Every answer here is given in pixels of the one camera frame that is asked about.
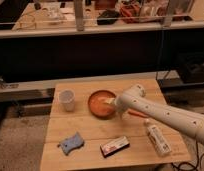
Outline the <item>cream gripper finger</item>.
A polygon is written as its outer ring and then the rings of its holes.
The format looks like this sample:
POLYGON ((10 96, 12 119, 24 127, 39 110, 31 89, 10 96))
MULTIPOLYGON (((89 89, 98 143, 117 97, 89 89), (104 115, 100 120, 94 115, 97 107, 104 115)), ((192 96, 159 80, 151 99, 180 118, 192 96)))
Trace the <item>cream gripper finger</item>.
POLYGON ((107 98, 104 103, 113 105, 115 104, 115 98, 107 98))

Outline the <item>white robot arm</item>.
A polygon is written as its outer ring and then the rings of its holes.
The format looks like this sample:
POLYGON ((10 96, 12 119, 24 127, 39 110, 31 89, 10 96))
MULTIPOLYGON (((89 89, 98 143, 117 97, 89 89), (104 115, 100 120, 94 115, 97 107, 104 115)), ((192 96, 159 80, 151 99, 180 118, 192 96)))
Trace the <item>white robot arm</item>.
POLYGON ((135 84, 115 98, 107 98, 105 103, 113 106, 119 113, 128 109, 145 113, 204 145, 204 115, 153 102, 146 99, 145 95, 144 87, 135 84))

